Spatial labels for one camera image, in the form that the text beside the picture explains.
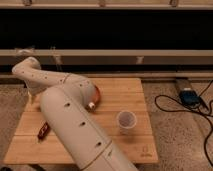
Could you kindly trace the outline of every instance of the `wooden tabletop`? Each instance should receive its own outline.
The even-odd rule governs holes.
[[[101,103],[91,113],[133,163],[156,163],[158,156],[140,79],[92,78],[102,95]],[[54,132],[43,142],[37,134],[45,122],[39,108],[38,95],[30,100],[20,119],[15,135],[4,158],[5,164],[71,164],[72,157]],[[116,125],[116,115],[129,110],[137,115],[137,125],[131,136],[122,135]]]

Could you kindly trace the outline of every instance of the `cable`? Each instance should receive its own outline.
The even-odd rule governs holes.
[[[201,96],[209,89],[209,87],[212,85],[213,83],[213,80],[207,85],[207,87],[201,91],[201,93],[199,94],[199,97],[201,98]],[[182,106],[184,109],[179,109],[179,110],[172,110],[172,109],[165,109],[163,107],[161,107],[159,104],[158,104],[158,100],[160,98],[168,98],[169,100],[172,100],[174,101],[175,103],[177,103],[178,105]],[[155,97],[155,105],[157,106],[158,109],[160,109],[161,111],[164,111],[164,112],[187,112],[187,113],[193,113],[193,114],[196,114],[196,115],[199,115],[201,117],[203,117],[206,121],[208,121],[209,125],[210,125],[210,130],[207,134],[207,136],[205,137],[204,139],[204,143],[203,143],[203,148],[204,148],[204,153],[205,153],[205,156],[209,162],[209,164],[211,165],[211,167],[213,167],[213,161],[210,159],[210,156],[208,154],[208,150],[207,150],[207,144],[208,144],[208,140],[209,138],[211,137],[211,135],[213,134],[213,123],[211,122],[211,120],[209,119],[210,118],[213,118],[213,115],[212,115],[212,103],[213,103],[213,99],[209,101],[208,103],[208,107],[209,107],[209,111],[207,113],[204,113],[200,110],[200,106],[201,104],[199,104],[198,106],[195,106],[195,107],[190,107],[190,106],[185,106],[183,105],[181,102],[179,102],[178,100],[168,96],[168,95],[158,95]]]

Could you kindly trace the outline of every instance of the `small red item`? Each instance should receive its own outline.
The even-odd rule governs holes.
[[[44,125],[41,127],[37,137],[39,141],[44,140],[44,138],[47,136],[47,134],[50,132],[50,126],[47,122],[44,123]]]

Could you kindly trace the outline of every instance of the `power cord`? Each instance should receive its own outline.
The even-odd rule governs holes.
[[[205,153],[205,156],[209,162],[209,164],[211,165],[211,167],[213,167],[213,161],[210,159],[210,156],[209,156],[209,153],[208,153],[208,150],[207,150],[207,143],[208,143],[208,140],[209,138],[211,137],[211,135],[213,134],[213,123],[211,122],[211,120],[209,118],[213,118],[213,115],[212,115],[212,103],[213,103],[213,99],[209,101],[209,104],[208,106],[205,104],[204,107],[208,110],[207,113],[205,112],[202,112],[200,107],[203,105],[204,101],[202,99],[202,95],[209,89],[209,87],[212,85],[213,83],[213,80],[207,85],[207,87],[199,94],[199,98],[200,98],[200,103],[196,106],[185,106],[183,105],[181,102],[179,102],[178,100],[168,96],[168,95],[158,95],[155,97],[155,105],[157,106],[158,109],[160,109],[161,111],[164,111],[164,112],[172,112],[172,113],[175,113],[175,112],[189,112],[189,113],[193,113],[193,114],[196,114],[196,115],[199,115],[201,117],[203,117],[210,125],[210,130],[207,134],[207,136],[205,137],[204,139],[204,143],[203,143],[203,148],[204,148],[204,153]],[[174,102],[176,102],[177,104],[179,104],[180,106],[182,106],[184,109],[180,109],[180,110],[171,110],[171,109],[165,109],[163,107],[161,107],[158,103],[158,100],[160,98],[167,98],[169,100],[172,100]]]

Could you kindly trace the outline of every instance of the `robot arm segment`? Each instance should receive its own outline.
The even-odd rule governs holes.
[[[48,88],[40,102],[45,119],[81,170],[137,171],[84,109],[85,95],[95,91],[87,88],[69,83]]]

